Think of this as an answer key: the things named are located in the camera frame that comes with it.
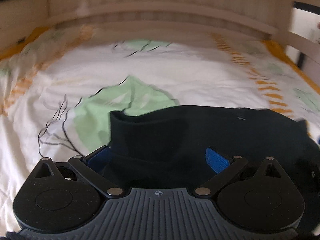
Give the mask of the dark navy hooded jacket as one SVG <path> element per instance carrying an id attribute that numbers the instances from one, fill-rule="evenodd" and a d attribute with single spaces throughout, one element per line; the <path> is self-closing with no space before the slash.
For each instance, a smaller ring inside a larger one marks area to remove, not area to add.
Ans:
<path id="1" fill-rule="evenodd" d="M 319 147 L 306 124 L 274 111 L 177 106 L 110 114 L 110 156 L 100 174 L 123 187 L 195 188 L 215 175 L 206 150 L 252 162 L 277 159 L 299 189 L 319 188 Z"/>

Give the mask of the white leaf-pattern bed sheet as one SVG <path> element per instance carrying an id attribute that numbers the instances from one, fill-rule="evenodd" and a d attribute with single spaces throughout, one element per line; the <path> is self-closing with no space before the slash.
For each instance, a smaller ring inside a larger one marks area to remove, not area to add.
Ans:
<path id="1" fill-rule="evenodd" d="M 42 157 L 65 161 L 110 140 L 108 114 L 174 105 L 270 109 L 319 141 L 319 92 L 274 43 L 218 34 L 89 26 L 49 30 L 1 60 L 1 233 Z"/>

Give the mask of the pale wooden bed frame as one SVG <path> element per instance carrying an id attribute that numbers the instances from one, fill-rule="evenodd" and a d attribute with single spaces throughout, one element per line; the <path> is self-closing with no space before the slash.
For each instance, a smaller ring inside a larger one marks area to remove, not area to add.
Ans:
<path id="1" fill-rule="evenodd" d="M 313 14 L 319 14 L 319 0 L 1 0 L 1 50 L 43 25 L 164 25 L 273 39 L 289 53 L 299 51 L 301 68 L 318 80 L 319 40 L 301 32 Z"/>

